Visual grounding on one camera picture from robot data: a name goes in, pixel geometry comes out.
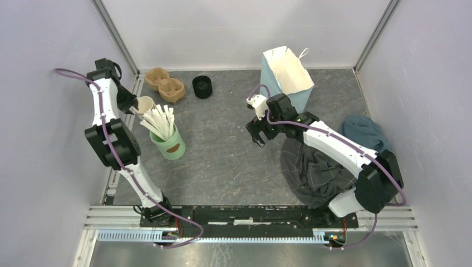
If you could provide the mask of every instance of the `black cup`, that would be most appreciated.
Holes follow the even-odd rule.
[[[206,99],[213,93],[212,81],[208,76],[196,76],[192,81],[193,91],[200,99]]]

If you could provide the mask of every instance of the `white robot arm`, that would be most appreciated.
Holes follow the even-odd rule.
[[[379,154],[338,134],[309,112],[298,114],[284,94],[269,99],[255,95],[247,99],[247,103],[250,109],[255,110],[256,117],[246,128],[259,146],[265,145],[260,132],[269,140],[282,132],[288,138],[322,151],[357,178],[356,187],[337,195],[328,204],[336,216],[344,217],[364,209],[377,214],[398,193],[397,187],[403,188],[398,163],[392,152],[385,150]],[[395,177],[395,184],[377,166],[379,163],[390,177]]]
[[[137,106],[137,98],[121,86],[114,62],[103,58],[97,60],[95,65],[97,70],[89,72],[87,78],[94,81],[100,89],[87,83],[94,96],[95,112],[92,127],[85,130],[85,137],[102,163],[118,171],[131,184],[142,202],[142,212],[146,219],[167,225],[171,222],[171,216],[162,211],[155,201],[172,210],[169,200],[149,178],[141,163],[141,151],[137,140],[119,117],[119,110],[130,113],[131,107]],[[122,165],[117,162],[107,143],[102,118],[105,119],[108,139]]]

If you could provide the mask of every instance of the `white shopping bag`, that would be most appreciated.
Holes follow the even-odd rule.
[[[260,83],[269,87],[271,96],[286,94],[298,113],[303,112],[314,86],[313,80],[300,61],[300,58],[307,53],[308,48],[305,48],[297,57],[290,48],[281,46],[262,54]],[[267,97],[264,88],[261,88],[260,94]]]

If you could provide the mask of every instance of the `white wall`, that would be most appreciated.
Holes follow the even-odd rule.
[[[471,14],[470,1],[402,1],[360,72],[431,266],[470,266]]]
[[[307,67],[352,67],[388,0],[104,0],[140,69],[260,68],[305,47]]]
[[[105,168],[86,141],[93,101],[86,73],[107,57],[132,74],[90,0],[0,4],[0,266],[71,266]]]

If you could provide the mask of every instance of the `paper bag handle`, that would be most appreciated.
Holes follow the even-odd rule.
[[[274,49],[272,49],[271,62],[272,62],[273,58],[274,58]],[[272,71],[272,73],[274,74],[274,77],[277,79],[277,73],[275,73],[274,71]]]
[[[274,58],[274,49],[272,49],[271,61],[272,61],[273,58]]]
[[[300,58],[306,56],[306,54],[308,54],[308,51],[309,51],[309,48],[308,48],[308,47],[305,48],[305,49],[302,51],[302,53],[300,53],[300,56],[298,56],[298,59],[300,59]]]

